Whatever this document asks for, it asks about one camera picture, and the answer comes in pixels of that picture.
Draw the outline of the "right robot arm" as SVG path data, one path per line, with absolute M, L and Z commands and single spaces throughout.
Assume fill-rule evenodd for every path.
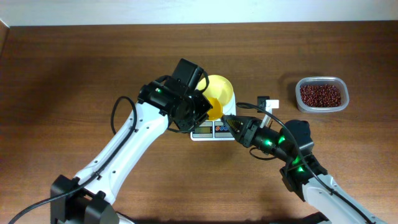
M 250 116 L 224 115 L 221 119 L 235 140 L 285 162 L 280 169 L 288 191 L 318 210 L 306 223 L 384 223 L 349 196 L 320 165 L 312 153 L 314 143 L 306 121 L 285 123 L 288 130 L 275 131 Z

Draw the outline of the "clear plastic container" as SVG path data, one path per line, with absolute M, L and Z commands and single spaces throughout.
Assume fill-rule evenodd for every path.
M 341 104 L 332 107 L 311 107 L 302 100 L 300 88 L 308 85 L 332 85 L 340 91 Z M 332 113 L 344 110 L 349 104 L 349 93 L 346 83 L 337 77 L 307 77 L 301 79 L 295 87 L 297 108 L 303 113 Z

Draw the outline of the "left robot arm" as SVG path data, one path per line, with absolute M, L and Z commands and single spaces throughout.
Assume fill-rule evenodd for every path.
M 171 124 L 175 133 L 190 133 L 208 119 L 210 102 L 197 89 L 201 78 L 209 80 L 204 69 L 183 58 L 172 75 L 144 85 L 106 147 L 74 178 L 60 175 L 52 184 L 51 223 L 132 223 L 113 208 L 118 192 L 146 149 Z

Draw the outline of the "white digital kitchen scale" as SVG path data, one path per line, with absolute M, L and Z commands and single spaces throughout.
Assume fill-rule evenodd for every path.
M 235 102 L 235 95 L 233 94 L 229 103 L 223 107 L 225 115 L 236 114 Z M 190 139 L 192 141 L 234 141 L 233 135 L 220 119 L 207 120 L 202 123 L 190 133 Z

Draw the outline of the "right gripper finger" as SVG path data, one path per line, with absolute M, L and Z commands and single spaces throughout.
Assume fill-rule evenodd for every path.
M 236 116 L 236 115 L 223 115 L 222 122 L 226 124 L 246 124 L 252 121 L 253 117 L 250 116 Z
M 237 140 L 240 141 L 245 134 L 245 128 L 246 128 L 246 124 L 226 124 L 228 130 L 230 131 L 230 133 L 233 135 L 233 137 Z

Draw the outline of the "yellow measuring scoop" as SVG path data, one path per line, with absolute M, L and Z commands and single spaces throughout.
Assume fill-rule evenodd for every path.
M 210 102 L 212 109 L 210 109 L 208 114 L 208 120 L 215 121 L 223 116 L 223 106 L 216 98 L 209 97 L 207 100 Z

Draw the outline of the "red beans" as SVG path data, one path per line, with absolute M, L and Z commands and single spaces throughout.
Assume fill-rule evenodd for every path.
M 299 88 L 303 103 L 314 108 L 341 105 L 341 92 L 334 85 L 305 85 Z

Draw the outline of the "pale yellow bowl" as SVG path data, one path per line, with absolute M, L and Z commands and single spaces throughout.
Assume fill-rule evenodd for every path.
M 209 75 L 209 84 L 203 78 L 197 85 L 198 90 L 206 90 L 203 94 L 209 98 L 216 98 L 222 104 L 224 110 L 229 110 L 233 101 L 234 91 L 230 81 L 221 75 Z

